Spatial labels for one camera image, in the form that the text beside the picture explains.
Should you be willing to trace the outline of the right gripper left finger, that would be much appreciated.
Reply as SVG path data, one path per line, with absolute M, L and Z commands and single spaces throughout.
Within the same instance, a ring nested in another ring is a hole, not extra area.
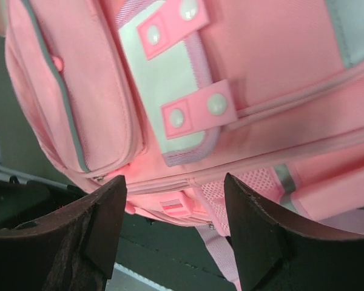
M 0 229 L 0 290 L 105 290 L 127 188 L 117 176 L 44 216 Z

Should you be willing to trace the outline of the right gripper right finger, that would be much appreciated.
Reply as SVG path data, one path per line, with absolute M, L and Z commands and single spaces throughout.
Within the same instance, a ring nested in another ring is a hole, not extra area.
M 364 290 L 364 235 L 304 218 L 230 173 L 224 194 L 242 290 Z

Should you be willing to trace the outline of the pink school backpack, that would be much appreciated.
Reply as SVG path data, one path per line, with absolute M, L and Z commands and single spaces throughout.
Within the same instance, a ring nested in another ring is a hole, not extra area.
M 194 227 L 236 289 L 224 177 L 364 235 L 364 1 L 7 1 L 42 151 L 126 212 Z

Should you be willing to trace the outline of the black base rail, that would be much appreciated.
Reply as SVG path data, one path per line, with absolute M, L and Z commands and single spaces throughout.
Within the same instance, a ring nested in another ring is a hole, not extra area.
M 12 229 L 83 196 L 73 187 L 0 181 L 0 229 Z M 223 278 L 195 229 L 125 214 L 115 263 L 146 277 L 159 268 L 190 265 Z

